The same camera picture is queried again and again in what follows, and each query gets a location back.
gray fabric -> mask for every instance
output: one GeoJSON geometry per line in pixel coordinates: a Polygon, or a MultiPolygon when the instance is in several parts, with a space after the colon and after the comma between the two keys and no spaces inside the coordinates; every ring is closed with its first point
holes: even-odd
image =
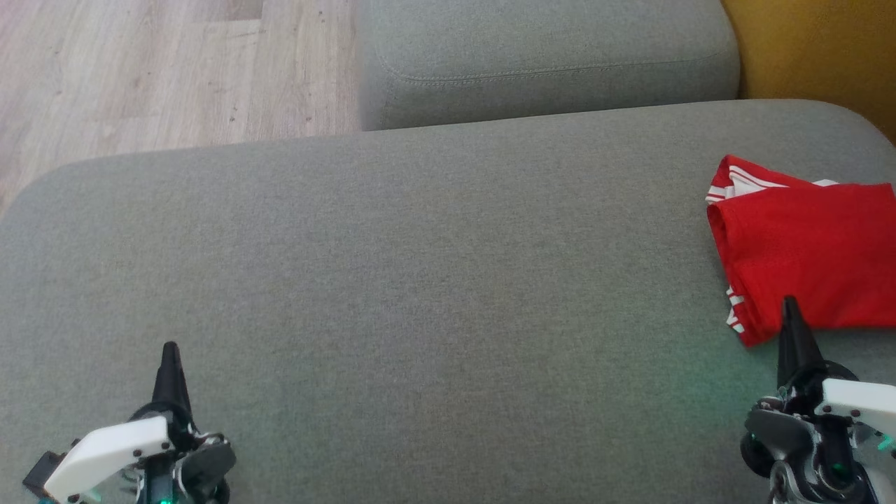
{"type": "MultiPolygon", "coordinates": [[[[729,152],[896,179],[872,126],[808,101],[61,169],[0,221],[4,502],[147,401],[168,339],[200,427],[235,443],[235,503],[762,501],[737,442],[776,348],[725,325],[703,203],[729,152]]],[[[821,343],[896,383],[894,333],[821,343]]]]}
{"type": "Polygon", "coordinates": [[[719,0],[365,0],[365,129],[735,97],[719,0]]]}

folded shirt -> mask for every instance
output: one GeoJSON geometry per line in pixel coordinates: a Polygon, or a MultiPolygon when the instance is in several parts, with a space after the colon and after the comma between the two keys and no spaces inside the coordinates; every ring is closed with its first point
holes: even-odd
{"type": "Polygon", "coordinates": [[[889,184],[811,183],[726,156],[706,196],[746,346],[797,298],[813,328],[896,327],[896,196],[889,184]]]}

robotic arm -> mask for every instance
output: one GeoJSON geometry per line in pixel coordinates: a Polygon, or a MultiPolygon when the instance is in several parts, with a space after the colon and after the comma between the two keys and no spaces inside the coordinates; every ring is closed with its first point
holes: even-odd
{"type": "Polygon", "coordinates": [[[824,360],[793,298],[784,300],[778,352],[778,394],[754,405],[741,441],[747,466],[770,479],[769,502],[896,504],[889,481],[853,457],[875,431],[889,449],[896,387],[824,360]]]}
{"type": "Polygon", "coordinates": [[[228,504],[224,475],[236,461],[227,438],[196,429],[180,351],[168,342],[150,403],[126,423],[94,430],[68,454],[47,452],[23,483],[55,503],[98,503],[94,487],[130,471],[136,504],[228,504]]]}

seam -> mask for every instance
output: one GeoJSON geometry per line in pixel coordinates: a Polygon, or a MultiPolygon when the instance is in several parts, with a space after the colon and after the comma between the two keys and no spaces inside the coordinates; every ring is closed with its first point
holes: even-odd
{"type": "MultiPolygon", "coordinates": [[[[374,18],[374,24],[376,31],[379,32],[379,16],[378,11],[375,8],[375,0],[370,1],[370,8],[372,10],[371,15],[374,18]]],[[[718,55],[731,52],[731,48],[723,48],[719,51],[716,51],[708,56],[698,56],[693,58],[683,58],[683,59],[669,59],[664,61],[625,61],[620,63],[613,63],[608,65],[570,65],[570,66],[555,66],[548,68],[535,68],[535,69],[526,69],[526,70],[508,70],[506,72],[496,72],[491,74],[469,74],[469,75],[453,75],[448,77],[422,77],[418,75],[409,75],[403,74],[399,72],[397,69],[392,67],[389,62],[385,60],[383,57],[383,51],[380,49],[379,40],[375,38],[373,44],[374,54],[376,55],[376,60],[379,62],[380,66],[387,73],[392,74],[395,77],[402,79],[408,83],[419,83],[420,85],[446,85],[449,83],[477,83],[477,82],[492,82],[498,80],[512,80],[519,78],[534,78],[539,76],[546,75],[557,75],[557,74],[572,74],[572,73],[583,73],[583,72],[602,72],[605,70],[612,70],[616,68],[621,68],[625,66],[641,66],[641,65],[668,65],[674,63],[696,63],[699,61],[703,61],[706,59],[714,58],[718,55]]]]}
{"type": "Polygon", "coordinates": [[[385,129],[386,124],[389,121],[389,112],[392,109],[392,79],[386,79],[385,85],[385,102],[383,103],[383,112],[380,114],[380,126],[379,129],[385,129]]]}
{"type": "Polygon", "coordinates": [[[704,59],[709,59],[709,58],[712,58],[712,57],[716,57],[716,56],[718,56],[719,54],[722,54],[723,52],[725,52],[725,51],[720,51],[719,53],[716,53],[716,54],[713,54],[713,55],[710,55],[710,56],[706,56],[706,57],[701,57],[701,58],[698,58],[698,59],[687,59],[687,60],[680,60],[680,61],[663,61],[663,62],[657,62],[657,63],[646,63],[646,64],[638,64],[638,65],[597,66],[597,67],[582,68],[582,69],[578,69],[578,70],[566,70],[566,71],[562,71],[562,72],[539,72],[539,73],[536,73],[536,74],[507,75],[507,76],[501,76],[501,77],[492,77],[492,78],[489,78],[489,79],[445,80],[445,81],[440,81],[440,82],[423,82],[423,81],[415,81],[415,80],[411,80],[411,79],[405,78],[405,77],[401,76],[400,74],[393,74],[392,72],[389,72],[389,70],[388,70],[387,68],[384,68],[384,69],[385,69],[387,72],[389,72],[390,74],[392,74],[392,76],[397,77],[399,80],[402,80],[402,81],[404,81],[405,83],[410,84],[410,85],[415,85],[415,86],[442,86],[442,87],[447,87],[447,86],[463,86],[463,85],[466,85],[466,84],[473,84],[473,83],[491,83],[491,82],[496,82],[496,81],[517,81],[517,80],[522,80],[522,79],[536,79],[536,78],[539,78],[539,77],[553,77],[553,76],[555,76],[555,75],[569,75],[569,74],[586,74],[586,73],[593,73],[593,72],[606,72],[606,71],[608,71],[608,70],[615,70],[615,69],[617,69],[617,68],[629,67],[629,66],[691,64],[691,63],[695,63],[695,62],[702,61],[702,60],[704,60],[704,59]]]}

wooden floor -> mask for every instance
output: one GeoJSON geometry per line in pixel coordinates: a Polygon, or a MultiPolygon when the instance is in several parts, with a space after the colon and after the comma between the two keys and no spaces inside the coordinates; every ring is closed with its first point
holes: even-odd
{"type": "Polygon", "coordinates": [[[356,0],[0,0],[0,212],[67,162],[358,130],[356,0]]]}

